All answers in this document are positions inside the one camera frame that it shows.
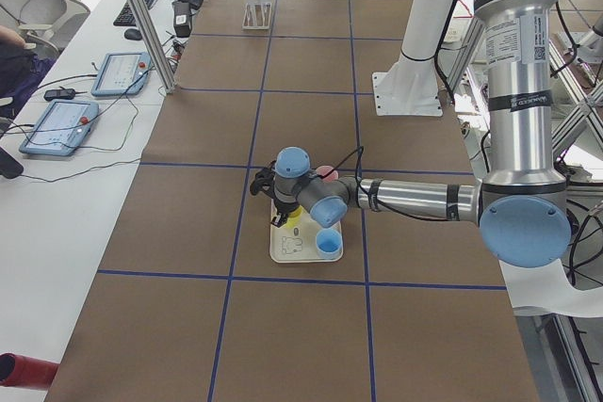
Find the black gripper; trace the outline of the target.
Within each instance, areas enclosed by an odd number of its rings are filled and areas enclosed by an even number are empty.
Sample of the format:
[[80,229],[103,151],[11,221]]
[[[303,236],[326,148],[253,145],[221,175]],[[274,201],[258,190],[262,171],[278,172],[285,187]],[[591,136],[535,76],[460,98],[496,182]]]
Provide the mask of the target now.
[[287,223],[287,217],[296,210],[296,203],[280,200],[274,201],[277,214],[271,219],[270,224],[274,227],[282,227]]

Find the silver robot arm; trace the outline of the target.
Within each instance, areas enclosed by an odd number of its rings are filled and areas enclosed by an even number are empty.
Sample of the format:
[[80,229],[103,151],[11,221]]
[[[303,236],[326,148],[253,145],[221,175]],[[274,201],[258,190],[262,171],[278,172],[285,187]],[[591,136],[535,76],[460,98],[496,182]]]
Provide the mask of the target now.
[[[561,258],[571,238],[566,182],[553,165],[548,14],[557,0],[474,0],[485,28],[490,168],[478,185],[442,185],[346,176],[328,181],[296,147],[281,150],[256,182],[274,204],[275,226],[297,208],[320,226],[350,207],[476,224],[485,246],[509,265],[533,268]],[[372,76],[379,115],[429,116],[438,107],[438,48],[456,0],[414,0],[399,59]]]

